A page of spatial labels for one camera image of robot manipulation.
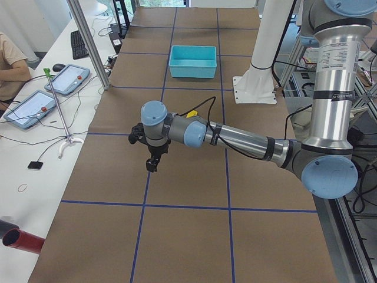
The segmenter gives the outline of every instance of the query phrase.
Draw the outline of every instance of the metal pole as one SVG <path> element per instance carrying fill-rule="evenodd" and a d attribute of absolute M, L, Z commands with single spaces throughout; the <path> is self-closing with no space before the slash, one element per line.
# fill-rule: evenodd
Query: metal pole
<path fill-rule="evenodd" d="M 110 87 L 110 83 L 103 67 L 101 57 L 98 53 L 97 48 L 95 47 L 94 40 L 91 36 L 90 29 L 85 19 L 85 15 L 81 9 L 80 3 L 78 0 L 67 0 L 67 3 L 70 7 L 73 18 L 75 19 L 77 28 L 80 31 L 80 34 L 85 42 L 85 46 L 88 49 L 93 67 L 101 80 L 101 84 L 104 90 L 107 90 Z"/>
<path fill-rule="evenodd" d="M 65 136 L 67 137 L 68 141 L 71 143 L 71 135 L 68 131 L 67 124 L 65 123 L 63 112 L 61 111 L 61 108 L 60 108 L 58 96 L 55 92 L 54 86 L 52 85 L 52 81 L 51 81 L 50 77 L 48 75 L 46 75 L 46 77 L 47 77 L 47 80 L 48 80 L 49 87 L 51 88 L 52 96 L 54 96 L 55 102 L 57 104 L 57 109 L 58 109 L 58 112 L 59 112 L 61 122 L 63 124 Z"/>

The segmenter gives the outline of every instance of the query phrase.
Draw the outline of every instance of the label sticker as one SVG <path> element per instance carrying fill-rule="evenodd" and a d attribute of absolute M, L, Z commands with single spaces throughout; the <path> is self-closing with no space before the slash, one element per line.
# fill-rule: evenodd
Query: label sticker
<path fill-rule="evenodd" d="M 356 73 L 359 51 L 358 41 L 323 45 L 319 48 L 317 72 L 347 70 L 349 73 Z"/>

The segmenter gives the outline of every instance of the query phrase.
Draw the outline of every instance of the red tube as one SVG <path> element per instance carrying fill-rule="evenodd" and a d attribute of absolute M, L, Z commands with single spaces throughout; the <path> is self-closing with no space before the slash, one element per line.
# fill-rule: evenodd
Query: red tube
<path fill-rule="evenodd" d="M 33 252 L 35 254 L 41 253 L 44 242 L 45 239 L 20 229 L 9 230 L 2 238 L 4 246 Z"/>

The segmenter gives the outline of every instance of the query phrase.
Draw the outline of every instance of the blue joint cap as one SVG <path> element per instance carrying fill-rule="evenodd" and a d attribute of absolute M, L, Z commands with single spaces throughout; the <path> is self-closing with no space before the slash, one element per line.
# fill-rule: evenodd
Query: blue joint cap
<path fill-rule="evenodd" d="M 356 186 L 358 171 L 348 158 L 327 155 L 308 163 L 302 172 L 301 181 L 313 195 L 337 199 Z"/>
<path fill-rule="evenodd" d="M 207 127 L 198 121 L 188 125 L 183 135 L 183 142 L 186 146 L 200 147 L 206 136 Z"/>
<path fill-rule="evenodd" d="M 160 101 L 149 101 L 141 108 L 141 122 L 145 126 L 155 126 L 160 124 L 167 115 L 165 105 Z"/>
<path fill-rule="evenodd" d="M 325 0 L 325 3 L 334 13 L 349 18 L 362 17 L 377 9 L 375 0 Z"/>

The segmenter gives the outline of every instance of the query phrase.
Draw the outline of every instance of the keyboard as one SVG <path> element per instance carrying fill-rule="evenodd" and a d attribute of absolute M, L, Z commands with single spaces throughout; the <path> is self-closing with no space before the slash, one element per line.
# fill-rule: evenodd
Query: keyboard
<path fill-rule="evenodd" d="M 79 31 L 71 32 L 71 46 L 73 59 L 80 59 L 89 55 Z"/>

